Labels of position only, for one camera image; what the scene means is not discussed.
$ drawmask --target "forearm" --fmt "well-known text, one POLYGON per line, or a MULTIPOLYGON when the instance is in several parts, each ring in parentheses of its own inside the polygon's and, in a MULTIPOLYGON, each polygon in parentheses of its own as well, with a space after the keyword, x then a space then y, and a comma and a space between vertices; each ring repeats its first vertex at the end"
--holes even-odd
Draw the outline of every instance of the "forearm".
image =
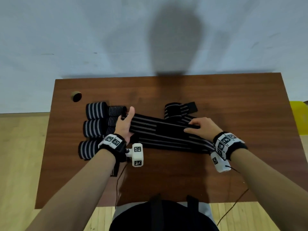
POLYGON ((106 187, 116 162, 100 150, 43 207, 26 231, 83 230, 106 187))
POLYGON ((308 229, 308 192, 246 149, 234 151, 231 160, 281 230, 308 229))

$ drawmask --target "gray pants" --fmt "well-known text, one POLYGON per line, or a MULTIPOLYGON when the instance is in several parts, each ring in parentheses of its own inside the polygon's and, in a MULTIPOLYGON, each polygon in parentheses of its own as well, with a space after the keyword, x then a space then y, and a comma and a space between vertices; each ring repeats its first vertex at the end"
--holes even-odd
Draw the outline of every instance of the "gray pants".
MULTIPOLYGON (((118 215, 120 215, 122 212, 125 212, 127 209, 133 207, 133 206, 136 206, 138 204, 143 204, 145 202, 136 202, 136 203, 129 203, 129 204, 124 204, 122 206, 117 206, 116 209, 115 209, 115 213, 113 215, 113 219, 116 218, 118 215)), ((187 207, 187 202, 178 202, 178 204, 181 204, 185 207, 187 207)), ((214 218, 213 218, 213 215, 212 215, 212 211, 211 211, 211 207, 209 204, 207 203, 202 203, 202 202, 199 202, 199 212, 201 212, 202 214, 206 215, 208 218, 210 218, 214 224, 215 221, 214 221, 214 218)))

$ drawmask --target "black cable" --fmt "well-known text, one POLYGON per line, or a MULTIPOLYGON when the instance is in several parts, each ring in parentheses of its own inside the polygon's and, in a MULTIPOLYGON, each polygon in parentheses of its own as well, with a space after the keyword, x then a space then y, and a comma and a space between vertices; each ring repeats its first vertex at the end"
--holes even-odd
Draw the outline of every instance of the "black cable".
MULTIPOLYGON (((235 170, 236 172, 240 173, 239 171, 237 171, 236 169, 232 168, 231 166, 225 165, 225 167, 229 167, 229 168, 235 170)), ((249 190, 249 189, 245 190, 244 193, 242 193, 241 196, 235 201, 235 203, 233 204, 233 206, 223 215, 222 218, 220 218, 220 220, 219 220, 218 223, 217 223, 217 226, 219 225, 219 223, 221 222, 221 220, 228 214, 228 212, 231 211, 231 209, 233 209, 233 207, 236 205, 236 203, 244 196, 244 194, 246 194, 246 192, 247 192, 248 190, 249 190)))
POLYGON ((118 177, 118 179, 117 179, 117 181, 116 181, 116 200, 115 200, 116 202, 115 202, 115 207, 116 207, 116 204, 118 203, 118 183, 119 183, 119 179, 120 179, 120 177, 122 176, 122 173, 124 172, 126 166, 127 166, 127 163, 126 163, 126 165, 124 166, 124 168, 123 168, 123 170, 122 170, 120 176, 118 177))

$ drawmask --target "light wood floor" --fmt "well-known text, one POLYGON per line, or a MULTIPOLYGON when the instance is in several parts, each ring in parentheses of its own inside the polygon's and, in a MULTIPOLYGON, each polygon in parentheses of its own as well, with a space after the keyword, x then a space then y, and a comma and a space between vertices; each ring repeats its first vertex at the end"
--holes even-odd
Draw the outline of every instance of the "light wood floor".
MULTIPOLYGON (((0 230, 25 230, 34 209, 48 113, 0 115, 0 230)), ((302 136, 308 152, 308 136, 302 136)), ((211 204, 216 222, 233 203, 211 204)), ((114 207, 96 208, 85 230, 109 230, 114 207)), ((278 230, 257 202, 238 203, 221 221, 221 231, 278 230)))

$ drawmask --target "brown desk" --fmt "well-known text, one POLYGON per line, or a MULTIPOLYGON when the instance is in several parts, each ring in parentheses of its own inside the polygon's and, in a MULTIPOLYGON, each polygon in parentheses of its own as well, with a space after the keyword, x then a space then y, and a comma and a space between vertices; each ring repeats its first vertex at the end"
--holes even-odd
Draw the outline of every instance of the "brown desk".
MULTIPOLYGON (((307 161, 280 73, 63 79, 55 82, 35 208, 42 208, 87 163, 77 148, 85 139, 85 106, 97 101, 134 106, 137 113, 158 118, 169 102, 195 101, 199 111, 194 116, 212 118, 308 189, 307 161), (77 103, 70 99, 73 91, 82 93, 77 103)), ((144 149, 144 166, 129 164, 123 178, 119 205, 147 201, 157 193, 173 201, 185 201, 190 194, 203 202, 234 202, 247 188, 237 172, 216 172, 208 155, 156 149, 144 149)), ((116 180, 110 178, 99 206, 114 206, 116 180)), ((251 192, 241 199, 255 200, 251 192)))

